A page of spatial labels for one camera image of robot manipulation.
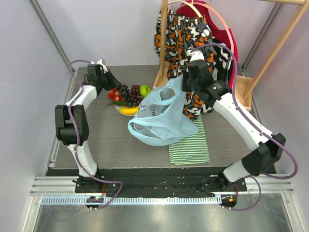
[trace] light blue plastic bag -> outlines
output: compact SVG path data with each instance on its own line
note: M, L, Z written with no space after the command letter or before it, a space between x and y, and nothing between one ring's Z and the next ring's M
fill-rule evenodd
M132 135L152 146L165 146L192 135L198 128L183 114L185 92L182 79L170 79L164 87L153 89L140 103L128 129Z

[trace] clothing rack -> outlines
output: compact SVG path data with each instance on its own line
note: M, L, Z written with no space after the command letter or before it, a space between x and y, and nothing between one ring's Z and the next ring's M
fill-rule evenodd
M297 25L300 18L303 16L307 8L309 7L309 0L262 0L269 2L277 2L277 3L285 3L285 4L294 4L298 5L295 9L293 15L285 26L283 32L277 39L275 45L271 49L269 55L264 60L261 65L259 71L256 73L254 78L248 78L243 76L238 76L237 84L236 84L236 97L240 101L241 104L245 106L247 110L251 110L252 107L252 91L254 87L257 85L280 48L292 32L293 28ZM161 10L161 28L166 28L167 20L163 20L167 18L167 10L168 10L168 0L162 0L162 10ZM165 30L161 30L161 44L160 44L160 69L157 74L157 77L154 81L153 88L164 86L167 81L167 71L169 62L165 61L165 45L166 45L166 33Z

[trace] green and white striped towel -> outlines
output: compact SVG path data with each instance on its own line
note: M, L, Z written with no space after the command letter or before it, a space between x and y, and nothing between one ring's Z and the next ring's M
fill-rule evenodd
M169 145L170 163L185 165L211 161L202 116L192 122L198 127L198 132Z

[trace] gray wooden tabletop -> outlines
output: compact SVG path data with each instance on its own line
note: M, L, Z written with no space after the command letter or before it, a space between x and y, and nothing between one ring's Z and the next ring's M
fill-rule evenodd
M158 65L112 66L113 75L126 85L152 87ZM78 70L78 78L84 79L86 67ZM78 90L77 84L73 94ZM109 102L107 92L102 91L86 111L90 129L88 144L99 168L174 167L169 163L168 146L149 146L139 141L127 129L132 118L118 113ZM250 150L236 130L219 113L203 114L203 122L210 151L210 163L194 166L227 166L246 156ZM73 155L60 144L55 168L77 168Z

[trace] fruit plate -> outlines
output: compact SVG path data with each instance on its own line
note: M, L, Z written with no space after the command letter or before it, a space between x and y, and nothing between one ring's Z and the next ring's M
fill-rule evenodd
M125 115L123 113L121 113L119 110L125 108L124 106L118 106L118 105L114 105L115 109L118 111L118 113L124 115L124 116L130 116L130 117L134 117L134 115Z

